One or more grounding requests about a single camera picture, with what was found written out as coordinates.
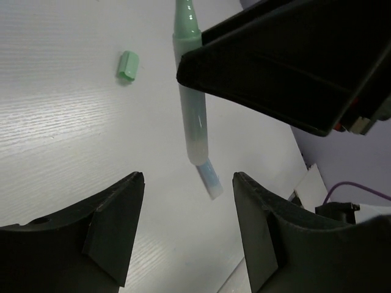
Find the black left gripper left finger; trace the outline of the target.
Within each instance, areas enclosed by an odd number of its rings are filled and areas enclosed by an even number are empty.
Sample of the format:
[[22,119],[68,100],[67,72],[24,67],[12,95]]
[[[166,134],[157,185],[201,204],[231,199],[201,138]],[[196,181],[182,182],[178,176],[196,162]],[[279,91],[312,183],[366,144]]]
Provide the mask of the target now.
[[2,292],[118,292],[144,197],[134,172],[67,208],[1,228]]

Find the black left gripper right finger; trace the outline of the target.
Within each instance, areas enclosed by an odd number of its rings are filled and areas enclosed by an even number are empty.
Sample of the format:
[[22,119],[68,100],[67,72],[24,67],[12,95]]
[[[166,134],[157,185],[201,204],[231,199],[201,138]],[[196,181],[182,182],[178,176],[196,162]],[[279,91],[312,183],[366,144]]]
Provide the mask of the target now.
[[316,215],[243,172],[233,193],[252,292],[389,292],[390,216]]

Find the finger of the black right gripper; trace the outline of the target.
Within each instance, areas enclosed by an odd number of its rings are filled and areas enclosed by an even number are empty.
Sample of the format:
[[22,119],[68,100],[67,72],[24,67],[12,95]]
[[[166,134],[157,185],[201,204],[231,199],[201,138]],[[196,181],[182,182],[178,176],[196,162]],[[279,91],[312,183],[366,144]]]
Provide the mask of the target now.
[[202,34],[177,81],[316,136],[390,90],[390,2],[260,1]]

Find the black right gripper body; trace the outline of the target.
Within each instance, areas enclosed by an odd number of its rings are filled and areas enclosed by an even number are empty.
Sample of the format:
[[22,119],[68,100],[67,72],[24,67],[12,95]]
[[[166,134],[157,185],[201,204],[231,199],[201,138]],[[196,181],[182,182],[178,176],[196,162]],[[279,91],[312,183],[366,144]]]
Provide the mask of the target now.
[[380,96],[356,98],[334,129],[364,136],[376,122],[387,120],[390,120],[390,90]]

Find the blue highlighter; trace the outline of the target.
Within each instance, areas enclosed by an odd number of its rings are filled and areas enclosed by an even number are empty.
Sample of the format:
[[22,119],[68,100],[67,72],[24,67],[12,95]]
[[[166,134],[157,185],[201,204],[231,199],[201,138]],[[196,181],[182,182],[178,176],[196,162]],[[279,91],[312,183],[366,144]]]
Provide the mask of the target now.
[[196,169],[212,200],[223,194],[222,184],[209,159],[203,165],[198,165]]

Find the green highlighter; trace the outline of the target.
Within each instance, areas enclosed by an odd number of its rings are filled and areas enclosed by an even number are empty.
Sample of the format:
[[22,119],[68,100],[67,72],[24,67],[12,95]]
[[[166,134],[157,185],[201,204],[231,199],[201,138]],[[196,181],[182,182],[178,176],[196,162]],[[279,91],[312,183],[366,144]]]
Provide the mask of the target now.
[[[192,1],[175,2],[173,45],[176,66],[187,52],[202,46],[202,33]],[[186,149],[190,163],[199,166],[208,159],[205,94],[179,85]]]

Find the green highlighter cap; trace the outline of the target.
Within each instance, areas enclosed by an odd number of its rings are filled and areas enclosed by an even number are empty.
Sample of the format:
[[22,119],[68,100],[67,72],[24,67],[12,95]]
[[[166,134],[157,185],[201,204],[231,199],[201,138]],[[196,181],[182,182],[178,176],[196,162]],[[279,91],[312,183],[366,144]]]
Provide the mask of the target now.
[[132,51],[124,51],[121,55],[117,76],[127,82],[133,82],[137,75],[140,58]]

